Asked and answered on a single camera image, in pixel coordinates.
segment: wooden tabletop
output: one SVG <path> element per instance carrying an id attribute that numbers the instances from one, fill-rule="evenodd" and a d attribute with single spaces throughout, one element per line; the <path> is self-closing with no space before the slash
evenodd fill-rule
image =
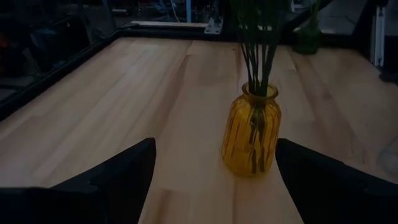
<path id="1" fill-rule="evenodd" d="M 157 140 L 140 223 L 302 223 L 276 162 L 260 179 L 220 159 L 246 81 L 234 43 L 122 38 L 0 123 L 1 186 L 51 187 L 145 137 Z M 280 46 L 280 137 L 395 181 L 377 157 L 398 135 L 398 87 L 352 50 Z"/>

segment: yellow glass vase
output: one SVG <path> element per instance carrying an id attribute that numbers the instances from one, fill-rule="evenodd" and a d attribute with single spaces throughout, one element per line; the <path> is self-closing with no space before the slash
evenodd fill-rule
<path id="1" fill-rule="evenodd" d="M 268 85 L 266 97 L 250 94 L 248 87 L 242 86 L 243 95 L 231 105 L 221 155 L 236 175 L 255 177 L 265 174 L 274 160 L 281 113 L 274 85 Z"/>

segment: wood grain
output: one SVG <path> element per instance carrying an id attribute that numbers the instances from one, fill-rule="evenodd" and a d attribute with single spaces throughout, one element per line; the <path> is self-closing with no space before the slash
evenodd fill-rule
<path id="1" fill-rule="evenodd" d="M 155 137 L 140 223 L 302 223 L 276 162 L 248 180 L 221 161 L 244 69 L 234 43 L 118 39 L 0 123 L 0 185 L 50 187 Z M 396 181 L 377 157 L 398 135 L 398 88 L 377 75 L 351 50 L 280 46 L 280 137 Z"/>

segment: metal bracket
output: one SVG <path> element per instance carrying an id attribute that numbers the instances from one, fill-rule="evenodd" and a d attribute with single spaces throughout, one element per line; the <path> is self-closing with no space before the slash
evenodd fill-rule
<path id="1" fill-rule="evenodd" d="M 205 34 L 214 34 L 220 35 L 221 30 L 223 29 L 224 18 L 219 18 L 215 21 L 212 17 L 209 20 L 209 23 L 206 26 Z"/>
<path id="2" fill-rule="evenodd" d="M 386 8 L 378 6 L 373 17 L 371 38 L 371 62 L 374 66 L 384 65 L 384 38 L 386 27 Z"/>

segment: cable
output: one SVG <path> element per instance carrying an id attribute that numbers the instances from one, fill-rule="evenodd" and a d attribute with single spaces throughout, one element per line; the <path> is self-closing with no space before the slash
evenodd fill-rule
<path id="1" fill-rule="evenodd" d="M 173 12 L 174 12 L 174 17 L 175 17 L 175 19 L 176 19 L 178 22 L 180 22 L 180 20 L 178 19 L 177 13 L 175 13 L 174 2 L 173 2 L 173 0 L 170 0 L 170 3 L 171 3 L 172 8 L 173 8 Z"/>

